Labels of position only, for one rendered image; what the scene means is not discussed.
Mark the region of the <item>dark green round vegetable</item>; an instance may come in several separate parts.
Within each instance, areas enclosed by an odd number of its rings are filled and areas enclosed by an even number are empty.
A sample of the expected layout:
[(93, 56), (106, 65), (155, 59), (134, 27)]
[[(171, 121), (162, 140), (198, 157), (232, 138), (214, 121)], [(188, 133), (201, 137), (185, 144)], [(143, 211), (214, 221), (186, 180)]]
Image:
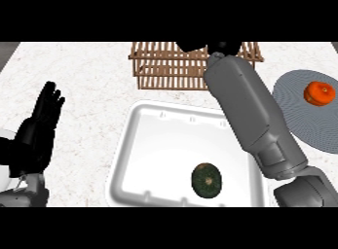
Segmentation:
[(202, 198), (214, 198), (221, 191), (221, 175), (217, 167), (201, 163), (192, 172), (192, 188)]

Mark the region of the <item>round grey placemat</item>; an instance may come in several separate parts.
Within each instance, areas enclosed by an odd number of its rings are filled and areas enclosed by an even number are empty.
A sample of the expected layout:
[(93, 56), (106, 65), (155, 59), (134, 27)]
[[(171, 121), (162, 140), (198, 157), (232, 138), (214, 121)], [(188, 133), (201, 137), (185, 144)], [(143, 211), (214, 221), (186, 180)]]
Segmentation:
[[(323, 82), (335, 89), (335, 98), (325, 106), (316, 107), (304, 99), (310, 82)], [(292, 70), (276, 80), (272, 95), (292, 134), (319, 151), (338, 154), (338, 81), (316, 71)]]

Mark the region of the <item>wooden tiered shelf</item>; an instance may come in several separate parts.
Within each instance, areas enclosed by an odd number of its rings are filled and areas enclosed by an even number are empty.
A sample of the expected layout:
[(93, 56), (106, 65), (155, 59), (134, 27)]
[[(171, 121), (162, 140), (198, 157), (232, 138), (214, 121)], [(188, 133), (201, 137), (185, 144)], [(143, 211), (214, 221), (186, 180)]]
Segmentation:
[(183, 52), (174, 42), (133, 42), (128, 59), (139, 89), (207, 90), (207, 46)]

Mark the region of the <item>white tray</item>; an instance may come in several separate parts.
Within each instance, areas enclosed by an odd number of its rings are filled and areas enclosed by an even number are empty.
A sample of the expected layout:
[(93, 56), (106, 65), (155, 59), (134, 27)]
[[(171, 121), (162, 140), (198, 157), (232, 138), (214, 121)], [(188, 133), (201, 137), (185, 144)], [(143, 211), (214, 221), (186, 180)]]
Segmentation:
[[(192, 172), (213, 164), (221, 190), (202, 198)], [(266, 184), (254, 158), (241, 148), (223, 112), (151, 100), (130, 109), (105, 184), (114, 207), (252, 207), (267, 204)]]

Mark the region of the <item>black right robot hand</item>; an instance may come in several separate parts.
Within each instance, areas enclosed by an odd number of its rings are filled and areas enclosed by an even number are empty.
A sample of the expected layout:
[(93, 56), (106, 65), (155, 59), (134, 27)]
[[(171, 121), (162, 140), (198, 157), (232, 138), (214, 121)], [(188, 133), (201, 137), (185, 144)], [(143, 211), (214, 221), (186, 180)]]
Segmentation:
[(242, 43), (241, 42), (177, 42), (177, 46), (185, 53), (207, 48), (208, 54), (223, 53), (224, 55), (236, 55)]

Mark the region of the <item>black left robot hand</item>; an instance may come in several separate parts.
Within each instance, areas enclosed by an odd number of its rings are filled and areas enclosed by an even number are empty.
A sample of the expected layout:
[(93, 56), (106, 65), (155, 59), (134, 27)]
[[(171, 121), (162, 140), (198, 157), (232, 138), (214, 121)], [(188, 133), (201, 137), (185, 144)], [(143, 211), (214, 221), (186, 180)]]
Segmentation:
[(0, 165), (9, 166), (10, 178), (41, 173), (49, 165), (64, 102), (56, 84), (47, 82), (36, 100), (31, 116), (19, 126), (15, 138), (0, 137)]

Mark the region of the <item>orange fruit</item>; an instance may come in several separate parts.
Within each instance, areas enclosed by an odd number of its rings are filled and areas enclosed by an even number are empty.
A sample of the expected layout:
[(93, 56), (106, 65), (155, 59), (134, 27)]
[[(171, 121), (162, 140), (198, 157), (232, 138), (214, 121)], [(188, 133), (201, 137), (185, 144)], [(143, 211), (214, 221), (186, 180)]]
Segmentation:
[(325, 82), (310, 82), (304, 89), (304, 100), (314, 106), (328, 105), (335, 99), (335, 88)]

